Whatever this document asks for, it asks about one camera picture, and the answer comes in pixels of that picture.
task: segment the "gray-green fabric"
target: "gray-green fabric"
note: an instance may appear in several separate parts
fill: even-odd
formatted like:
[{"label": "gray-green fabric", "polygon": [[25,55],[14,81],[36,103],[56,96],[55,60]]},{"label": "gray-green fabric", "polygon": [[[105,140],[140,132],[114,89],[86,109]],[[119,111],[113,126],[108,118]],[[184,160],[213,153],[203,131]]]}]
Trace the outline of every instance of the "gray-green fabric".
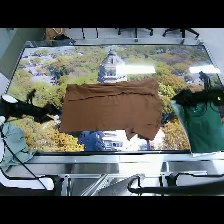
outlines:
[{"label": "gray-green fabric", "polygon": [[224,126],[218,107],[212,102],[194,107],[182,107],[171,101],[185,133],[192,153],[212,153],[224,150]]},{"label": "gray-green fabric", "polygon": [[[28,149],[24,132],[20,128],[10,122],[7,122],[4,124],[2,131],[6,137],[6,143],[20,161],[27,162],[33,157],[36,151],[31,151]],[[6,171],[11,165],[20,165],[19,161],[13,157],[7,147],[5,146],[4,148],[5,154],[2,162],[0,163],[0,167]]]}]

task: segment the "domed tower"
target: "domed tower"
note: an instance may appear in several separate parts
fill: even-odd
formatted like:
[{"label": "domed tower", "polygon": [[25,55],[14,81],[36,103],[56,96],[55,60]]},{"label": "domed tower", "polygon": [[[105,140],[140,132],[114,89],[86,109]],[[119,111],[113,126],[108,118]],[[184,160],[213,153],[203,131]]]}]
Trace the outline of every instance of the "domed tower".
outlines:
[{"label": "domed tower", "polygon": [[115,51],[110,50],[107,57],[102,61],[98,73],[98,82],[120,82],[127,81],[127,75],[118,74],[117,65],[125,65],[125,62]]}]

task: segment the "white floor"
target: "white floor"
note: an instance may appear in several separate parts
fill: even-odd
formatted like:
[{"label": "white floor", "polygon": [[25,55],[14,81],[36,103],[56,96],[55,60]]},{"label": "white floor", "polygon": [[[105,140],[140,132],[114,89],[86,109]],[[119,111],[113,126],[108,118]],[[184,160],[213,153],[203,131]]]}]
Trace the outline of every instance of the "white floor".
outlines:
[{"label": "white floor", "polygon": [[[162,34],[166,28],[153,28],[154,34],[150,36],[150,31],[145,28],[138,28],[139,38],[150,38],[154,43],[158,43],[158,39],[164,39],[164,44],[168,43],[170,38],[181,38],[179,31],[169,32],[166,37]],[[224,73],[224,28],[193,28],[200,34],[200,38],[207,44],[218,68]],[[134,38],[134,29],[127,29],[117,34],[118,30],[115,28],[98,28],[99,38]],[[95,28],[84,28],[86,39],[96,38]],[[66,35],[73,39],[82,39],[81,28],[66,28]],[[186,38],[195,37],[194,34],[186,31]]]}]

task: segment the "brown t-shirt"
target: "brown t-shirt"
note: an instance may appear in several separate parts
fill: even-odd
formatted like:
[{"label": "brown t-shirt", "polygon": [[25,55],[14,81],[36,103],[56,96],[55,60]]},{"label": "brown t-shirt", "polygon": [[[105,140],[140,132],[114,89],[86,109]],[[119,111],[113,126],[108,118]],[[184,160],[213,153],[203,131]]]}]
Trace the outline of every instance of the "brown t-shirt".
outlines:
[{"label": "brown t-shirt", "polygon": [[125,130],[153,140],[160,128],[162,101],[155,78],[143,81],[70,84],[60,131]]}]

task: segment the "black wire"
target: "black wire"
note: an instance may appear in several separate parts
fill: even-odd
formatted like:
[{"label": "black wire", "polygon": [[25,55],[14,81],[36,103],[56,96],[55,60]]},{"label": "black wire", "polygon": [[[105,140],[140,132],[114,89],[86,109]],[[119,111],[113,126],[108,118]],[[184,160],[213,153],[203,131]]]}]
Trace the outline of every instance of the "black wire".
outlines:
[{"label": "black wire", "polygon": [[2,135],[2,140],[4,142],[4,144],[6,145],[7,149],[11,152],[11,154],[19,161],[19,163],[26,169],[28,170],[33,176],[34,178],[32,178],[32,180],[38,180],[40,182],[40,184],[44,187],[45,190],[48,190],[46,188],[46,186],[43,184],[43,182],[16,156],[16,154],[9,148],[7,142],[5,141],[5,135],[2,131],[2,128],[0,128],[0,132],[1,132],[1,135]]}]

